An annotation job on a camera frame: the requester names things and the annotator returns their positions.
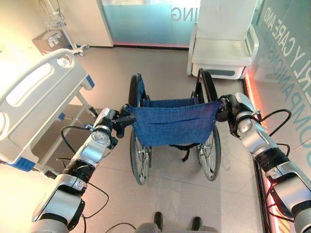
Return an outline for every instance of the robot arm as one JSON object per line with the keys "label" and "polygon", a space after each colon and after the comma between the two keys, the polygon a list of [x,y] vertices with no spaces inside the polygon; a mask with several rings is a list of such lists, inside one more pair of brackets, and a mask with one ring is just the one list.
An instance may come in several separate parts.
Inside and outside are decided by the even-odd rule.
{"label": "robot arm", "polygon": [[242,93],[220,98],[217,120],[228,121],[230,132],[239,138],[272,184],[271,195],[283,215],[294,218],[298,233],[311,232],[311,181],[279,149],[254,117],[252,103]]}
{"label": "robot arm", "polygon": [[[241,139],[253,159],[273,185],[271,194],[279,210],[294,218],[298,233],[311,231],[311,181],[278,148],[265,129],[254,117],[249,99],[242,93],[223,96],[217,120],[228,121],[230,132]],[[62,174],[58,175],[33,214],[32,232],[66,233],[79,221],[85,203],[81,199],[87,182],[104,156],[106,148],[112,149],[117,139],[111,136],[114,129],[122,138],[124,128],[135,118],[104,109],[95,121],[93,133],[80,147]]]}
{"label": "robot arm", "polygon": [[134,123],[135,118],[105,108],[96,119],[93,132],[79,148],[61,174],[59,174],[33,213],[32,232],[45,231],[66,233],[78,223],[85,203],[81,196],[96,167],[103,159],[106,148],[113,149],[117,139],[112,130],[122,138],[124,128]]}

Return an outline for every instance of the blue fabric seat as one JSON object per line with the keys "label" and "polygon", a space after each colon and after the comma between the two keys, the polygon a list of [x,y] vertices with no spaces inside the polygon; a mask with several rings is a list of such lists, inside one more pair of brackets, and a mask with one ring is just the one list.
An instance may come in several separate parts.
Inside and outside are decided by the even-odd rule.
{"label": "blue fabric seat", "polygon": [[198,98],[182,100],[148,100],[140,79],[137,106],[127,111],[136,117],[132,125],[144,147],[204,143],[211,134],[220,108],[219,101],[199,103]]}

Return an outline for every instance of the black cable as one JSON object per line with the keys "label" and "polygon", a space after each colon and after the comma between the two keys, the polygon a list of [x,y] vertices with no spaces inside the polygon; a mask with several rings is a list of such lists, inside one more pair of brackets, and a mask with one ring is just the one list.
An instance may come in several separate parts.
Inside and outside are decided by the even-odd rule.
{"label": "black cable", "polygon": [[56,0],[56,1],[57,1],[57,5],[58,5],[58,8],[57,8],[56,10],[58,11],[58,14],[59,14],[60,18],[61,18],[63,21],[65,21],[65,16],[63,15],[63,13],[62,13],[61,10],[60,10],[59,2],[58,2],[58,0]]}
{"label": "black cable", "polygon": [[107,157],[108,155],[110,155],[110,153],[112,152],[112,150],[113,150],[113,148],[111,149],[111,151],[108,152],[108,154],[106,154],[106,155],[103,156],[103,159],[104,159],[105,157]]}
{"label": "black cable", "polygon": [[[273,184],[270,185],[270,187],[269,187],[269,189],[268,189],[268,192],[267,192],[267,194],[266,194],[266,196],[265,196],[265,201],[264,201],[264,205],[263,205],[263,212],[265,212],[266,202],[267,202],[267,200],[268,200],[268,196],[271,194],[272,188],[273,188]],[[271,208],[271,207],[274,206],[274,205],[276,205],[276,204],[275,204],[275,203],[274,203],[274,204],[271,204],[271,205],[269,205],[268,208],[267,208],[267,211],[268,211],[268,213],[269,213],[270,215],[272,215],[272,216],[274,216],[274,217],[277,217],[277,218],[279,218],[279,219],[283,219],[283,220],[285,220],[285,221],[293,222],[293,223],[294,223],[294,221],[293,221],[292,219],[290,219],[290,218],[282,217],[282,216],[275,215],[274,213],[272,213],[272,212],[269,210],[269,208]]]}
{"label": "black cable", "polygon": [[277,143],[277,144],[278,144],[278,145],[281,145],[281,146],[286,146],[286,147],[287,147],[286,157],[288,157],[289,154],[290,154],[290,151],[291,151],[290,145],[288,145],[288,144],[283,144],[283,143]]}
{"label": "black cable", "polygon": [[56,159],[56,161],[59,161],[60,163],[62,163],[62,165],[64,166],[64,169],[66,168],[66,165],[65,165],[65,163],[61,160],[61,158]]}
{"label": "black cable", "polygon": [[[268,192],[266,193],[266,196],[265,196],[265,198],[264,198],[264,201],[263,201],[262,211],[263,211],[264,213],[265,213],[265,210],[266,210],[266,202],[267,202],[267,200],[268,200],[268,196],[269,196],[269,194],[270,194],[272,188],[273,188],[273,185],[271,184],[270,187],[269,187],[269,189],[268,189]],[[265,224],[266,224],[266,227],[267,227],[268,232],[271,233],[271,232],[272,232],[272,231],[271,231],[271,225],[269,224],[268,219],[265,218],[265,217],[264,217],[264,222],[265,222]]]}
{"label": "black cable", "polygon": [[84,233],[86,233],[86,218],[84,217],[83,214],[81,214],[81,217],[83,218],[83,222],[84,222]]}
{"label": "black cable", "polygon": [[91,217],[95,216],[96,214],[98,214],[98,213],[108,204],[108,201],[109,201],[109,195],[108,195],[105,191],[101,190],[99,187],[93,185],[93,184],[90,183],[90,182],[88,182],[88,184],[90,184],[90,185],[93,186],[94,188],[96,188],[96,189],[98,189],[99,191],[101,191],[102,193],[104,193],[104,194],[107,196],[107,201],[106,201],[106,203],[105,203],[98,211],[96,211],[95,213],[93,213],[92,215],[90,215],[90,216],[88,216],[88,217],[85,217],[86,219],[91,218]]}
{"label": "black cable", "polygon": [[289,119],[290,119],[291,116],[292,116],[291,111],[289,111],[289,110],[287,110],[287,109],[279,109],[279,110],[276,110],[276,111],[274,111],[274,112],[272,112],[272,113],[266,115],[263,119],[260,120],[260,122],[262,122],[262,121],[266,120],[267,118],[269,118],[270,116],[272,116],[272,115],[274,115],[274,114],[276,114],[276,113],[280,113],[280,112],[286,112],[286,113],[288,113],[288,116],[287,116],[287,118],[286,118],[272,133],[269,134],[270,137],[271,137],[272,135],[274,135],[283,125],[285,125],[287,121],[289,121]]}
{"label": "black cable", "polygon": [[73,147],[69,144],[69,142],[67,141],[67,139],[66,139],[65,136],[64,136],[64,130],[65,130],[65,129],[70,129],[70,128],[79,129],[79,130],[89,130],[89,129],[83,128],[83,127],[74,126],[74,125],[68,125],[68,126],[63,127],[63,128],[60,130],[60,134],[61,134],[61,136],[62,136],[62,139],[64,140],[64,143],[69,147],[69,149],[70,149],[73,153],[76,153],[76,151],[73,149]]}
{"label": "black cable", "polygon": [[[58,159],[56,159],[57,161],[62,162],[64,168],[66,168],[64,162],[61,161],[61,159],[64,159],[64,160],[71,160],[71,159],[68,159],[68,158],[58,158]],[[98,211],[96,211],[95,213],[93,213],[93,214],[91,214],[90,216],[87,216],[87,217],[86,217],[86,216],[83,216],[85,219],[91,218],[91,217],[95,216],[96,214],[98,214],[105,206],[107,206],[107,204],[108,204],[108,202],[109,202],[109,195],[108,195],[105,191],[101,190],[99,187],[93,185],[93,184],[90,183],[90,182],[88,182],[88,184],[91,185],[91,186],[93,186],[94,188],[98,189],[98,190],[101,191],[102,193],[104,193],[104,194],[107,196],[107,201],[106,201],[106,203],[105,203]]]}
{"label": "black cable", "polygon": [[119,226],[119,225],[122,225],[122,224],[124,224],[124,225],[129,225],[129,226],[133,227],[134,230],[136,230],[136,227],[134,227],[131,223],[121,222],[121,223],[118,223],[118,224],[116,224],[116,225],[110,227],[110,228],[108,229],[108,231],[106,231],[105,233],[108,233],[111,229],[113,229],[113,228],[115,228],[115,227],[117,227],[117,226]]}

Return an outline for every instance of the beige floor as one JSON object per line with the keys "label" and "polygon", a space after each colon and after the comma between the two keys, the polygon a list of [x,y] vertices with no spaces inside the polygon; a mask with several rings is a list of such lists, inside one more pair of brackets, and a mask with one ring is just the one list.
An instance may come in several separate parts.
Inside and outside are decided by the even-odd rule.
{"label": "beige floor", "polygon": [[[120,109],[127,102],[131,75],[141,72],[152,99],[187,98],[196,82],[194,77],[186,75],[187,59],[186,51],[89,49],[79,60],[96,85],[94,90],[84,91],[83,94],[96,108]],[[242,91],[241,81],[215,80],[215,84],[219,96]],[[67,111],[73,113],[76,107],[70,106]],[[81,120],[87,123],[92,121],[88,116],[83,116]],[[91,182],[106,191],[110,199],[100,213],[86,220],[87,232],[103,233],[120,222],[139,226],[152,221],[156,211],[163,213],[165,229],[189,228],[192,218],[200,216],[205,225],[219,232],[262,232],[252,160],[241,142],[229,134],[226,123],[218,123],[217,127],[222,143],[222,164],[216,181],[209,182],[205,178],[194,151],[191,151],[188,161],[183,163],[181,159],[184,152],[171,147],[157,147],[153,148],[153,164],[144,186],[136,183],[131,171],[129,127],[124,139],[100,163],[91,178]],[[53,125],[37,145],[36,153],[44,154],[49,143],[58,135],[59,128],[60,124]],[[85,132],[77,131],[70,132],[68,136],[75,148],[86,138]],[[71,152],[61,145],[49,164],[60,170],[60,164],[54,159],[71,156]],[[33,181],[33,175],[23,175],[24,179],[20,182],[25,184]],[[31,189],[44,183],[40,180],[36,177],[36,183],[32,182],[31,188],[27,186],[23,189],[22,196],[29,193],[28,196],[32,197],[27,199],[29,205],[30,201],[38,199],[31,194]],[[83,199],[86,201],[86,216],[94,213],[106,200],[91,186]],[[15,200],[15,205],[22,205],[22,199],[16,197]],[[14,215],[15,211],[12,208],[7,213]],[[29,222],[31,214],[31,208],[25,209],[23,222]],[[83,222],[80,221],[72,232],[83,232]],[[111,232],[133,231],[128,226],[119,226]]]}

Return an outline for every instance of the wheelchair wheel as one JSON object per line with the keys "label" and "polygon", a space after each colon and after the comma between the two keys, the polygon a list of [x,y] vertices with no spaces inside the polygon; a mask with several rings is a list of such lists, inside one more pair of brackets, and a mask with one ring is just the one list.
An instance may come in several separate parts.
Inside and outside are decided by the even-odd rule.
{"label": "wheelchair wheel", "polygon": [[141,146],[140,142],[136,138],[134,130],[132,130],[130,145],[131,167],[135,179],[139,185],[144,185],[147,180],[150,159],[149,154],[150,149]]}
{"label": "wheelchair wheel", "polygon": [[214,181],[221,161],[220,138],[216,126],[207,141],[197,146],[197,153],[205,176],[209,181]]}

